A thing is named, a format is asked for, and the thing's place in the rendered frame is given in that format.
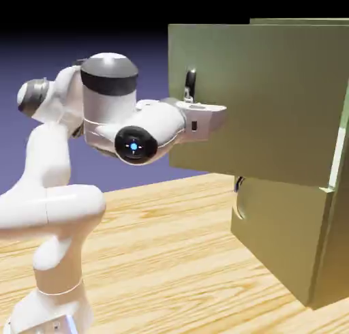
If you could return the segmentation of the small olive green cabinet door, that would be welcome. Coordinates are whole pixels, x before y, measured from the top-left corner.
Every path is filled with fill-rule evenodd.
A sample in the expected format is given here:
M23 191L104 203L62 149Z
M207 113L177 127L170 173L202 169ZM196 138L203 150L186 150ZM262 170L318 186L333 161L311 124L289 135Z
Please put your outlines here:
M312 302L332 187L245 178L231 232L305 306Z

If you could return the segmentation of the large olive green cabinet door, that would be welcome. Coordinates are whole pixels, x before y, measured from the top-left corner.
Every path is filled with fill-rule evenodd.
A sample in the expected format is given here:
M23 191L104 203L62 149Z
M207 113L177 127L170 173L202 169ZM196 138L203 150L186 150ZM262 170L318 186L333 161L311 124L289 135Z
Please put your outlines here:
M170 25L169 94L227 108L206 142L175 146L170 164L310 187L335 181L349 83L349 26Z

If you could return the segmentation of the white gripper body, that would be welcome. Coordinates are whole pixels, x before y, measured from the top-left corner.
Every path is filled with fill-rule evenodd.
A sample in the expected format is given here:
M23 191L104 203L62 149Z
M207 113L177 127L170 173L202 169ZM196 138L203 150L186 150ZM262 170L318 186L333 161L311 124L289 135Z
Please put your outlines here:
M177 101L175 106L184 114L186 134L210 134L224 122L227 107Z

